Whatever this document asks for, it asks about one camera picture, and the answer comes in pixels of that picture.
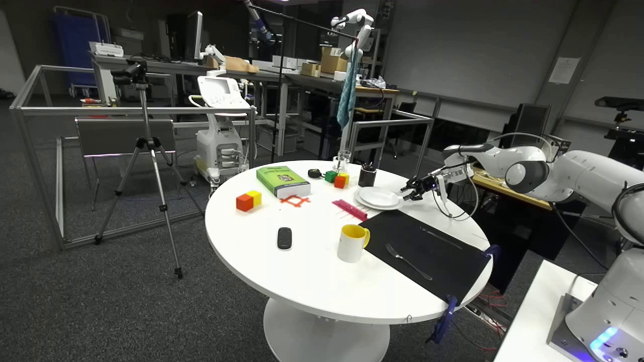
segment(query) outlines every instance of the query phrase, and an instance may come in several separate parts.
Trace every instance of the table pedestal base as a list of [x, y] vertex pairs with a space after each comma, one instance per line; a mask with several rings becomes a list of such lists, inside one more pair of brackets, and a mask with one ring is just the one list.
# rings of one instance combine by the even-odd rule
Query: table pedestal base
[[379, 362], [385, 358], [388, 325], [350, 324], [268, 300], [264, 334], [280, 362]]

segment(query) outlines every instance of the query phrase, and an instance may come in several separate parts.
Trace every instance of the round white table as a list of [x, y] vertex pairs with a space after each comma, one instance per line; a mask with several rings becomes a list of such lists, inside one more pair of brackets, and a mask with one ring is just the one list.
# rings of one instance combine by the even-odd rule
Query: round white table
[[[288, 160], [301, 177], [307, 169], [321, 172], [329, 160]], [[446, 304], [405, 278], [368, 252], [356, 262], [337, 259], [339, 227], [360, 218], [336, 206], [344, 198], [356, 206], [358, 164], [348, 164], [350, 186], [336, 188], [323, 179], [310, 179], [310, 202], [294, 206], [276, 198], [248, 169], [226, 181], [209, 198], [205, 230], [219, 259], [246, 283], [270, 300], [264, 311], [264, 334], [282, 362], [375, 362], [388, 347], [391, 324], [412, 324], [442, 315]], [[377, 186], [401, 190], [407, 179], [379, 171]], [[237, 211], [235, 197], [262, 193], [262, 206]], [[430, 194], [405, 201], [401, 211], [416, 217], [477, 250], [489, 241], [472, 218], [448, 218]], [[292, 248], [277, 250], [277, 230], [292, 230]], [[463, 297], [474, 300], [491, 275], [491, 262]]]

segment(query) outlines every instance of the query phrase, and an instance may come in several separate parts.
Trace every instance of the yellow cup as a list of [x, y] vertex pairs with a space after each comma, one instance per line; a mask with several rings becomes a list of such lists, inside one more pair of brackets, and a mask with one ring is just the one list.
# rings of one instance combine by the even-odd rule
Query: yellow cup
[[337, 257], [353, 264], [362, 257], [362, 250], [370, 241], [370, 232], [360, 225], [344, 225], [337, 244]]

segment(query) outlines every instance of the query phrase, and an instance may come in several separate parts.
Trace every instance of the gray carpet floor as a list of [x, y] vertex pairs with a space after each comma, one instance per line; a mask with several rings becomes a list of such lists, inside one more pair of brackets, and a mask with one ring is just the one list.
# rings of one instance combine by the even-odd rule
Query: gray carpet floor
[[[265, 297], [231, 275], [213, 255], [200, 217], [172, 223], [185, 279], [172, 275], [165, 227], [100, 246], [54, 250], [20, 135], [5, 106], [0, 104], [0, 359], [276, 359], [262, 330]], [[29, 128], [45, 186], [53, 190], [54, 138], [75, 135], [73, 121], [39, 118]], [[191, 145], [187, 136], [185, 150], [177, 154], [182, 174], [191, 172]], [[316, 140], [307, 145], [286, 158], [314, 158]], [[93, 202], [78, 148], [69, 146], [65, 154], [69, 236], [93, 233], [113, 197], [119, 164], [100, 160], [102, 186]], [[264, 150], [258, 162], [265, 160], [270, 154]], [[412, 153], [386, 154], [383, 169], [409, 174], [415, 160]], [[436, 160], [424, 158], [423, 171], [430, 166], [436, 166]], [[191, 211], [193, 204], [177, 190], [172, 174], [165, 171], [162, 179], [171, 215]], [[206, 202], [209, 188], [203, 181], [194, 179], [188, 193], [200, 204]], [[142, 158], [111, 227], [155, 217], [158, 218], [155, 183]], [[573, 244], [565, 255], [579, 265], [592, 264], [579, 257]], [[498, 297], [494, 309], [506, 324], [540, 262], [529, 253], [511, 287]], [[433, 322], [392, 325], [385, 359], [478, 362], [493, 359], [501, 343], [501, 335], [466, 311], [455, 315], [440, 345], [424, 343], [430, 331]]]

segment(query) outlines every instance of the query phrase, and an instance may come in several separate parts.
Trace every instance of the computer screen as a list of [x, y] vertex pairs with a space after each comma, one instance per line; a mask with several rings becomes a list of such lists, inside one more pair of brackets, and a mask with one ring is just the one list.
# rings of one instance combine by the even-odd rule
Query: computer screen
[[203, 13], [193, 12], [187, 15], [187, 26], [185, 26], [185, 61], [199, 58], [199, 53], [203, 51], [200, 37], [203, 37]]

